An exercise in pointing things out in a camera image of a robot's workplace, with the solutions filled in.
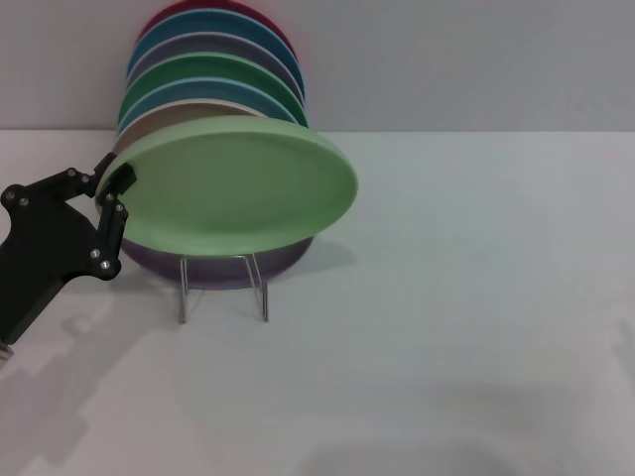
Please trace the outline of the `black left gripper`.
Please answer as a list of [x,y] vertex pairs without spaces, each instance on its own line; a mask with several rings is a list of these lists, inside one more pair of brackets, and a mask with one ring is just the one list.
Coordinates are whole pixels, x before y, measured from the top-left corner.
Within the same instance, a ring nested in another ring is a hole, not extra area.
[[[91,175],[69,168],[48,178],[47,193],[12,185],[2,193],[10,231],[1,244],[1,342],[15,344],[63,287],[79,277],[114,279],[129,216],[119,196],[137,177],[121,166],[96,195],[97,230],[73,207],[57,199],[94,197],[105,171],[116,159],[106,154]],[[91,256],[92,251],[99,256]]]

